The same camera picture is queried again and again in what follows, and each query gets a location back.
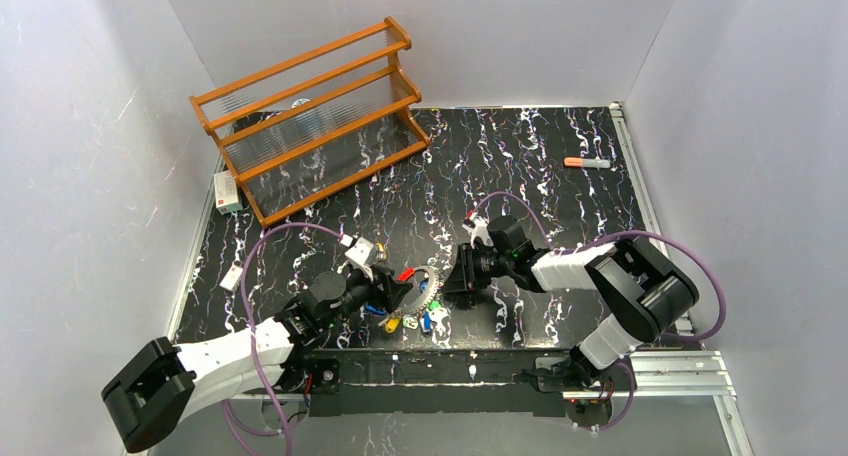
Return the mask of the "yellow tagged key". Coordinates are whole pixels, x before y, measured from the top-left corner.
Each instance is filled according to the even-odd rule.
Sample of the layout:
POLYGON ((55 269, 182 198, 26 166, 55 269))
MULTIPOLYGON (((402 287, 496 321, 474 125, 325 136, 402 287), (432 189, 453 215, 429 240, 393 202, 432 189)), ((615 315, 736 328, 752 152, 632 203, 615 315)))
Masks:
POLYGON ((382 243, 376 244, 377 249, 377 260, 378 261, 386 261, 388 259, 388 254, 385 246, 382 243))

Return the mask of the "bunch of coloured keys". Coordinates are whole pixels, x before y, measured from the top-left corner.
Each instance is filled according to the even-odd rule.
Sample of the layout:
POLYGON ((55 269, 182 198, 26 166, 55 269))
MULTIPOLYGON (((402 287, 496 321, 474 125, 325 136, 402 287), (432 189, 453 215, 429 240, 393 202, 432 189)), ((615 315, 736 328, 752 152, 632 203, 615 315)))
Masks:
POLYGON ((444 326, 450 316, 449 310, 439 301, 430 302, 423 310, 411 315, 390 316, 382 308, 366 304, 365 311, 381 318, 379 326, 388 334, 395 333, 400 327, 419 330, 423 335, 432 335, 437 327, 444 326))

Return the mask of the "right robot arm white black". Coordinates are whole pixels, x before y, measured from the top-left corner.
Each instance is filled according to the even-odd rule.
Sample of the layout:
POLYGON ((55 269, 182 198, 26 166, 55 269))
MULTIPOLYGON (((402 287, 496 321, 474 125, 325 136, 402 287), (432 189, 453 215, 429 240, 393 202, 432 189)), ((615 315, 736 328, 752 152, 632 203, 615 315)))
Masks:
POLYGON ((566 253, 536 247, 512 216, 463 223, 471 240, 457 248, 442 284, 451 296, 469 296, 500 277, 534 293, 595 290, 610 315, 548 374, 587 385, 604 370, 652 343, 700 298, 691 279, 636 232, 566 253))

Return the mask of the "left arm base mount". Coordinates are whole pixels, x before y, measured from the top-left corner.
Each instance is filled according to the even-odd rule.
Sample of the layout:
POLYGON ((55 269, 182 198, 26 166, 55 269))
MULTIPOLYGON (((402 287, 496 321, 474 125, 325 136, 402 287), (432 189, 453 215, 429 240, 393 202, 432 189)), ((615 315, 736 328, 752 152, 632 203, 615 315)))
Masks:
POLYGON ((274 392, 279 395, 337 394, 342 383, 344 350, 319 349, 283 362, 263 354, 259 361, 274 392))

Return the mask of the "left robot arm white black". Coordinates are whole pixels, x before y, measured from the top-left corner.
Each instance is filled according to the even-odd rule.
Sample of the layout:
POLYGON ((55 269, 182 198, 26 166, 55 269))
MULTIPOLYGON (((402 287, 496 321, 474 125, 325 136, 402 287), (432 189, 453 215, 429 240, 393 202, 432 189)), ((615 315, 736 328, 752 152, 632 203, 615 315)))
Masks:
POLYGON ((129 453, 164 440, 193 413, 274 385, 286 367, 315 348, 332 324, 370 305, 397 310, 412 289, 412 268, 380 265, 346 276, 319 274, 306 291, 254 329, 198 343, 166 337, 146 343, 103 388, 101 398, 129 453))

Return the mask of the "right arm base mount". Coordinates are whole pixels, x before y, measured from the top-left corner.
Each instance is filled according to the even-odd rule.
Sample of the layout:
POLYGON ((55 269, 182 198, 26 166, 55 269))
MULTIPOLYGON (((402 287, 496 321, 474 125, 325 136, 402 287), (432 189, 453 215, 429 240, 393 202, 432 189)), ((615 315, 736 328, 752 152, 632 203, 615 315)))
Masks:
POLYGON ((629 413, 637 383, 628 358, 598 370, 583 357, 539 357, 516 380, 530 384, 540 393, 576 391, 566 397, 566 417, 575 429, 592 433, 611 429, 629 413))

